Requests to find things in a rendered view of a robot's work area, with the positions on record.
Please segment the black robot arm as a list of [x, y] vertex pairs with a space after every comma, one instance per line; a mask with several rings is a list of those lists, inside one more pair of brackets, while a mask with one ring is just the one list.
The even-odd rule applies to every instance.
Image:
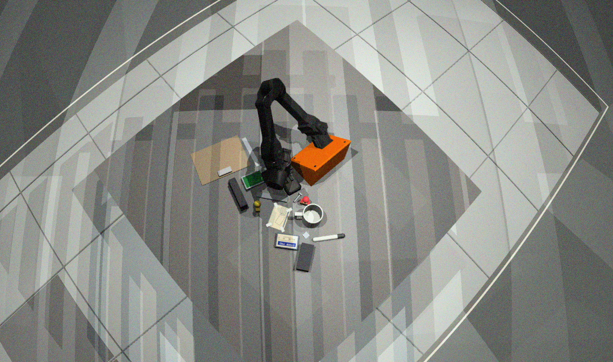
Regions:
[[[289, 171], [292, 164], [292, 158], [290, 157], [292, 151], [282, 147], [281, 143], [277, 140], [271, 112], [272, 102], [274, 100], [277, 101], [298, 121], [299, 126], [297, 129], [302, 134], [306, 134], [308, 137], [311, 136], [315, 147], [324, 149], [333, 140], [327, 132], [327, 122], [322, 122], [317, 117], [306, 113], [287, 94], [285, 85], [279, 78], [263, 81], [256, 94], [255, 107], [258, 112], [262, 135], [260, 146], [261, 157], [264, 159], [265, 167], [267, 168], [261, 175], [267, 187], [283, 190], [288, 175], [287, 171]], [[270, 163], [271, 161], [276, 161], [276, 163]]]

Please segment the white flat bar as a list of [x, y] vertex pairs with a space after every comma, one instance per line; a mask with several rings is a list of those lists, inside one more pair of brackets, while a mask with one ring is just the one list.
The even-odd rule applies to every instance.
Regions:
[[260, 162], [256, 158], [255, 153], [252, 151], [252, 149], [250, 147], [250, 144], [249, 144], [248, 140], [246, 139], [246, 137], [242, 138], [242, 141], [243, 141], [244, 145], [246, 146], [246, 148], [248, 149], [248, 153], [250, 154], [251, 158], [255, 162], [256, 166], [260, 166]]

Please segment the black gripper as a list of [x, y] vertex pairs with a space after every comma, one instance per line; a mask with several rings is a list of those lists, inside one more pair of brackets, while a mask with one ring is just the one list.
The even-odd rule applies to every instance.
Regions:
[[298, 192], [301, 189], [301, 185], [299, 183], [299, 181], [297, 179], [293, 178], [292, 175], [292, 165], [289, 169], [289, 171], [287, 171], [287, 179], [284, 183], [284, 191], [287, 193], [288, 196]]

